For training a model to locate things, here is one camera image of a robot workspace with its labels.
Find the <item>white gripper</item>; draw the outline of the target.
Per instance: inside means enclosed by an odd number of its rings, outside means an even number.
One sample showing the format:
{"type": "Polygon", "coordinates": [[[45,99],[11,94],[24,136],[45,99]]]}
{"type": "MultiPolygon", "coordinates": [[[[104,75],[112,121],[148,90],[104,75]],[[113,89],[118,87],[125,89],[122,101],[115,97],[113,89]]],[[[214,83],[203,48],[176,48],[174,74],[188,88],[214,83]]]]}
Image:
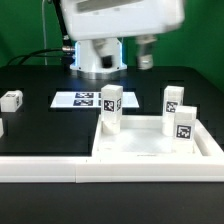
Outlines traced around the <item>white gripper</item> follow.
{"type": "Polygon", "coordinates": [[[157,39],[144,34],[178,29],[185,19],[183,0],[61,0],[61,8],[73,40],[96,39],[93,47],[105,69],[114,66],[112,37],[129,36],[137,36],[138,67],[151,69],[152,50],[157,39]]]}

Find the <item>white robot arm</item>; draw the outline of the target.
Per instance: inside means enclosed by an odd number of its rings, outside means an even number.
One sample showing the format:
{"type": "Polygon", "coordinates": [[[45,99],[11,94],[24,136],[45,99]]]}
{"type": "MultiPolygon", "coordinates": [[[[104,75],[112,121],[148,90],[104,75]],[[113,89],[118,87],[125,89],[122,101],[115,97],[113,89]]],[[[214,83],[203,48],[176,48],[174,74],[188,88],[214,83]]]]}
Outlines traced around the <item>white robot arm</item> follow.
{"type": "Polygon", "coordinates": [[[70,69],[87,79],[110,79],[127,68],[123,62],[124,37],[139,45],[137,65],[153,67],[156,36],[179,28],[184,0],[61,0],[69,37],[75,42],[70,69]]]}

